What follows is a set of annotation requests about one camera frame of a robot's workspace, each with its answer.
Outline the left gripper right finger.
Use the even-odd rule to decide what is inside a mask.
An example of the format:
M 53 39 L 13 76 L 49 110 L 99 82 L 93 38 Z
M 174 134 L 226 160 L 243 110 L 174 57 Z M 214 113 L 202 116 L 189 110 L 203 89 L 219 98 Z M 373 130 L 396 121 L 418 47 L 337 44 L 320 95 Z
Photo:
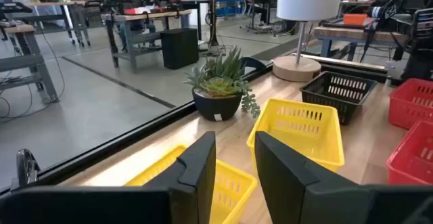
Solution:
M 432 187 L 359 185 L 264 131 L 256 168 L 273 223 L 431 223 Z

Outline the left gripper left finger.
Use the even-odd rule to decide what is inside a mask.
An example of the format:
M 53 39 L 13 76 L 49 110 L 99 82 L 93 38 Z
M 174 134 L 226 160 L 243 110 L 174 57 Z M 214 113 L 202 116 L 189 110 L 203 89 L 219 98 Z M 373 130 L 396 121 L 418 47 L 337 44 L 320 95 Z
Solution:
M 209 223 L 216 175 L 211 131 L 138 187 L 29 187 L 1 200 L 2 223 Z

